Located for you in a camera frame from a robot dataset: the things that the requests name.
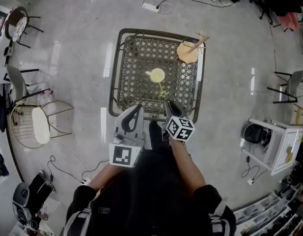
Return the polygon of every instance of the person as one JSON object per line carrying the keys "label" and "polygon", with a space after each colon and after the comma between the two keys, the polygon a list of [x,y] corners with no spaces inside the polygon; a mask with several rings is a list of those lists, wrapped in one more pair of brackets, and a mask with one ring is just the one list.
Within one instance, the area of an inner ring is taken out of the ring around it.
{"label": "person", "polygon": [[[91,210],[87,236],[234,235],[233,212],[224,206],[213,216],[221,197],[206,184],[184,144],[171,137],[163,141],[156,121],[150,122],[149,133],[152,150],[144,150],[134,168],[108,164],[89,186],[76,189],[66,233],[76,232],[73,214]],[[214,224],[221,228],[215,230]]]}

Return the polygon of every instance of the black shirt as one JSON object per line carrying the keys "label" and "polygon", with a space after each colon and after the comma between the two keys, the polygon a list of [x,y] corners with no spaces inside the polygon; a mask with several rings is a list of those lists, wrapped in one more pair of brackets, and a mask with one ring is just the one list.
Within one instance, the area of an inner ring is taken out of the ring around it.
{"label": "black shirt", "polygon": [[[211,185],[188,196],[172,152],[167,150],[144,150],[134,168],[124,169],[93,200],[95,196],[91,187],[79,186],[67,212],[66,221],[91,202],[87,236],[212,235],[209,213],[221,201]],[[228,207],[222,217],[234,235],[235,216]]]}

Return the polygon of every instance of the polished floor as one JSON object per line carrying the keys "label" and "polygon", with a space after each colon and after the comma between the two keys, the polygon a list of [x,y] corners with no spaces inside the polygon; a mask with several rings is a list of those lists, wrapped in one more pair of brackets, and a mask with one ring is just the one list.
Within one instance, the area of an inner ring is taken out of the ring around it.
{"label": "polished floor", "polygon": [[[240,151],[240,137],[249,117],[285,123],[292,119],[292,105],[272,104],[278,95],[268,92],[266,87],[277,88],[281,83],[274,75],[275,60],[278,71],[303,70],[299,33],[274,28],[273,40],[266,16],[260,20],[259,9],[248,0],[227,8],[189,0],[168,2],[173,5],[168,14],[142,9],[138,0],[38,0],[32,7],[30,15],[42,16],[32,19],[32,24],[45,32],[29,29],[22,42],[31,49],[16,46],[11,64],[23,69],[40,68],[26,81],[41,83],[38,88],[50,86],[55,93],[39,96],[39,103],[64,100],[74,106],[74,112],[56,119],[59,127],[71,128],[72,135],[55,138],[39,149],[25,148],[13,139],[26,181],[30,182],[41,169],[49,174],[47,162],[51,155],[56,158],[55,165],[78,179],[84,166],[93,170],[99,161],[108,159],[115,121],[105,114],[111,81],[109,70],[117,35],[123,28],[193,37],[195,31],[203,30],[211,37],[207,41],[199,118],[187,149],[207,183],[219,190],[231,208],[267,194],[287,174],[271,177],[266,172],[249,186],[248,177],[241,178],[247,165]],[[169,5],[163,7],[164,12],[169,9]],[[303,97],[299,105],[303,106]],[[55,177],[54,198],[68,206],[80,183],[49,166]],[[104,163],[90,175],[94,177],[103,166]]]}

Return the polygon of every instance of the shoe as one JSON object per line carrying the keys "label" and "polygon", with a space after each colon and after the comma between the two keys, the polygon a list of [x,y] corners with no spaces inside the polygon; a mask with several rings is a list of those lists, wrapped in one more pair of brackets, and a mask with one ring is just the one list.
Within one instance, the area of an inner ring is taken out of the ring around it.
{"label": "shoe", "polygon": [[230,1],[222,1],[222,0],[220,0],[220,3],[222,3],[223,5],[227,5],[227,6],[234,5],[234,2],[232,2],[231,0]]}

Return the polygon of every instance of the white chair cushion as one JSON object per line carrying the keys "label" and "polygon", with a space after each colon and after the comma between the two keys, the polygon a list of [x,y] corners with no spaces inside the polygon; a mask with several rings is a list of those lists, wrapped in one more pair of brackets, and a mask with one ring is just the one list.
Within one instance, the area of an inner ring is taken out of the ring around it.
{"label": "white chair cushion", "polygon": [[46,144],[50,140],[48,119],[41,108],[32,109],[32,123],[34,136],[38,143]]}

